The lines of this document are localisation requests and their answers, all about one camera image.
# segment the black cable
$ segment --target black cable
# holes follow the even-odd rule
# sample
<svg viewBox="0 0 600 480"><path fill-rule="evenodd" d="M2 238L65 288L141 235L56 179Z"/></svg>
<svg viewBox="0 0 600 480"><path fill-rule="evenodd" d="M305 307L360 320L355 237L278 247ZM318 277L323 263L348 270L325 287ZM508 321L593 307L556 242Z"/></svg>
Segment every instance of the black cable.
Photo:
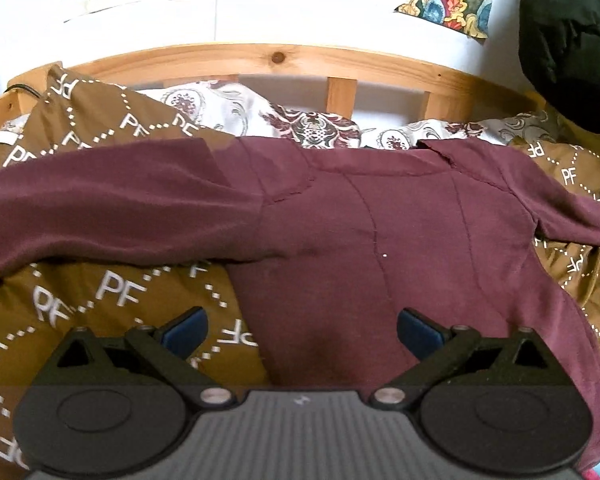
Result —
<svg viewBox="0 0 600 480"><path fill-rule="evenodd" d="M29 92L36 99L40 99L42 96L40 92L38 92L35 88L30 87L29 85L25 85L24 83L16 83L9 86L4 92L7 93L9 90L13 90L14 88L21 88L24 91Z"/></svg>

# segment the black cloth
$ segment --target black cloth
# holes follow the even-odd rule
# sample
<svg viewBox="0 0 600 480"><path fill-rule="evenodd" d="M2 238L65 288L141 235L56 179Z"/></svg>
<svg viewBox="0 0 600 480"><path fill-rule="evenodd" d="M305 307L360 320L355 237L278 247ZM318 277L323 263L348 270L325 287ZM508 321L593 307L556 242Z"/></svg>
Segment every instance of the black cloth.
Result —
<svg viewBox="0 0 600 480"><path fill-rule="evenodd" d="M549 104L600 134L600 0L521 0L519 56Z"/></svg>

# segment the bolt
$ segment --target bolt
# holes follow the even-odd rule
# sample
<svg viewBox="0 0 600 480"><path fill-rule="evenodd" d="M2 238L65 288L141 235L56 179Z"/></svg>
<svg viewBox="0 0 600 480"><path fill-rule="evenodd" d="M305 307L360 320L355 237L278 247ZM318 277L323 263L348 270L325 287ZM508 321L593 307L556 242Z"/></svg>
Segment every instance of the bolt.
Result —
<svg viewBox="0 0 600 480"><path fill-rule="evenodd" d="M226 388L207 388L200 394L200 399L203 402L215 406L228 403L232 397L233 394Z"/></svg>
<svg viewBox="0 0 600 480"><path fill-rule="evenodd" d="M398 404L405 399L406 395L400 388L388 386L376 390L374 397L378 402L382 402L383 404Z"/></svg>

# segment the patterned pillowcase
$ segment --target patterned pillowcase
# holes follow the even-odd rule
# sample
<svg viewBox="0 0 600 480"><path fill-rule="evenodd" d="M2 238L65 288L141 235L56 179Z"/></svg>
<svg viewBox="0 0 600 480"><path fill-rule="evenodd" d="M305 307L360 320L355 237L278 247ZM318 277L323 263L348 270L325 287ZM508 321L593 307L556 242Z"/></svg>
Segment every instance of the patterned pillowcase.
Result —
<svg viewBox="0 0 600 480"><path fill-rule="evenodd" d="M362 131L362 146L378 150L408 150L424 139L467 139L478 137L492 144L507 146L519 137L528 142L558 138L555 116L546 112L518 114L507 119L489 119L480 122L448 123L428 119L381 130L367 128Z"/></svg>
<svg viewBox="0 0 600 480"><path fill-rule="evenodd" d="M289 110L230 81L200 81L139 93L177 108L194 124L236 137L292 139L304 148L358 148L360 129L337 114Z"/></svg>

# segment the wooden headboard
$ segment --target wooden headboard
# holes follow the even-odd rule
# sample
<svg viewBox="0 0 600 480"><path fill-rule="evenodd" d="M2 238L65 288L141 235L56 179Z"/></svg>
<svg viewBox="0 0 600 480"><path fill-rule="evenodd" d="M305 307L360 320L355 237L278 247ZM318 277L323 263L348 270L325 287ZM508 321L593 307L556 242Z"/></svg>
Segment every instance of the wooden headboard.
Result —
<svg viewBox="0 0 600 480"><path fill-rule="evenodd" d="M39 92L52 64L11 81ZM140 50L71 67L104 82L163 88L201 79L237 80L239 75L325 76L327 112L350 118L358 81L424 92L420 119L466 122L474 102L509 115L538 108L535 97L425 61L354 48L291 44L202 43ZM20 89L0 95L0 127L31 111L36 99Z"/></svg>

